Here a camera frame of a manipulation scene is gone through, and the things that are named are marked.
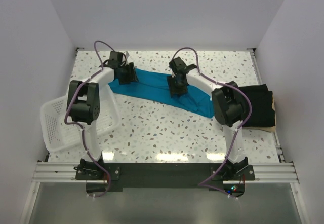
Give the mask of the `blue t shirt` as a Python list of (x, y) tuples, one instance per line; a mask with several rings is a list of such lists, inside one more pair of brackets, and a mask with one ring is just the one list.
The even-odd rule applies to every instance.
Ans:
[(184, 109), (203, 117), (214, 116), (210, 96), (195, 86), (188, 86), (188, 93), (172, 97), (169, 91), (167, 74), (136, 69), (138, 82), (121, 85), (119, 80), (109, 83), (113, 93), (151, 100)]

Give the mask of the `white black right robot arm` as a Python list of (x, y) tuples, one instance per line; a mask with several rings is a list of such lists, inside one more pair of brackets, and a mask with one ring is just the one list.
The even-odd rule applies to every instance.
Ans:
[(169, 62), (172, 75), (167, 77), (170, 95), (182, 97), (195, 86), (209, 95), (216, 121), (222, 125), (226, 140), (226, 156), (215, 172), (199, 183), (200, 186), (212, 180), (218, 173), (236, 180), (248, 166), (248, 158), (243, 147), (242, 126), (252, 113), (252, 105), (236, 82), (217, 82), (199, 72), (195, 64), (186, 65), (180, 58)]

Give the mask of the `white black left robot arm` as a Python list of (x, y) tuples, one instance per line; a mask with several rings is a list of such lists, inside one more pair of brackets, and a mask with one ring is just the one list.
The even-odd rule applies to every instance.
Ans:
[(110, 181), (104, 167), (102, 151), (97, 141), (97, 119), (100, 115), (100, 93), (109, 83), (117, 80), (121, 85), (137, 82), (134, 64), (127, 63), (122, 52), (111, 51), (109, 58), (100, 62), (98, 70), (81, 81), (72, 80), (67, 95), (64, 118), (66, 125), (79, 126), (85, 154), (76, 168), (79, 175)]

